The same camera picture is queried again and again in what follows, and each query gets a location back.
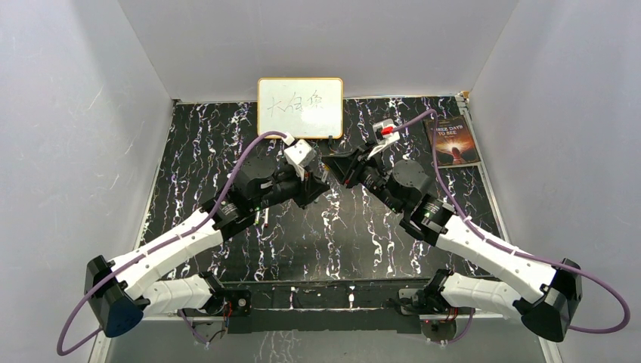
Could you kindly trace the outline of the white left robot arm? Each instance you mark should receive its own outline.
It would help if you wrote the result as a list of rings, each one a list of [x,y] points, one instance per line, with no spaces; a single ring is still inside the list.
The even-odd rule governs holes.
[[[208,315],[221,312],[225,293],[202,278],[170,284],[162,277],[179,263],[244,232],[260,210],[290,200],[300,208],[313,203],[330,188],[313,173],[314,158],[296,152],[277,167],[271,160],[250,157],[231,175],[226,191],[202,203],[174,228],[125,255],[90,260],[85,294],[105,336],[121,336],[143,317],[161,312],[184,308],[202,309]]]

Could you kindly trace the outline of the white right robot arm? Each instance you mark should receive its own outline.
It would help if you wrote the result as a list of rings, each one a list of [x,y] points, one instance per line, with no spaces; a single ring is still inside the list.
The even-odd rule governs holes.
[[[530,332],[560,343],[581,301],[579,265],[558,265],[532,256],[483,231],[432,193],[433,179],[416,161],[402,160],[391,169],[366,146],[323,155],[322,163],[347,188],[362,185],[390,210],[402,213],[399,225],[416,240],[454,253],[494,276],[492,281],[440,272],[424,290],[426,305],[436,313],[470,307],[514,318]]]

